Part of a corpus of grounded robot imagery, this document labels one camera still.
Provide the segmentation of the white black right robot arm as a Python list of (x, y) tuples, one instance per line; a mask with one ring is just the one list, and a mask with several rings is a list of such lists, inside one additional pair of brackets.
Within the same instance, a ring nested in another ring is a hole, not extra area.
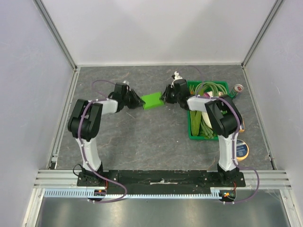
[(219, 94), (215, 90), (208, 94), (203, 85), (190, 90), (187, 81), (174, 77), (167, 85), (160, 100), (169, 104), (179, 104), (187, 111), (195, 114), (206, 113), (211, 124), (210, 129), (219, 141), (219, 161), (215, 180), (222, 186), (245, 186), (244, 174), (240, 171), (236, 159), (236, 142), (242, 124), (242, 116), (228, 94)]

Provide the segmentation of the green paper box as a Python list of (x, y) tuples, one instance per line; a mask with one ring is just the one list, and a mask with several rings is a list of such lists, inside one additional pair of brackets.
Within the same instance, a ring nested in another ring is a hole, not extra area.
[(144, 101), (143, 109), (149, 110), (156, 107), (160, 107), (164, 105), (164, 102), (161, 100), (162, 93), (156, 92), (149, 95), (144, 95), (141, 99)]

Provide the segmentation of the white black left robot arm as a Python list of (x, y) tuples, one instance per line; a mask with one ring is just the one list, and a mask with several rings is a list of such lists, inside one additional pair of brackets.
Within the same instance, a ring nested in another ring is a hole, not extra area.
[(99, 186), (108, 182), (103, 175), (103, 164), (98, 155), (96, 142), (101, 117), (105, 114), (118, 113), (125, 106), (135, 109), (144, 104), (145, 102), (126, 81), (116, 83), (114, 90), (103, 99), (77, 100), (68, 121), (68, 131), (77, 141), (82, 156), (78, 186)]

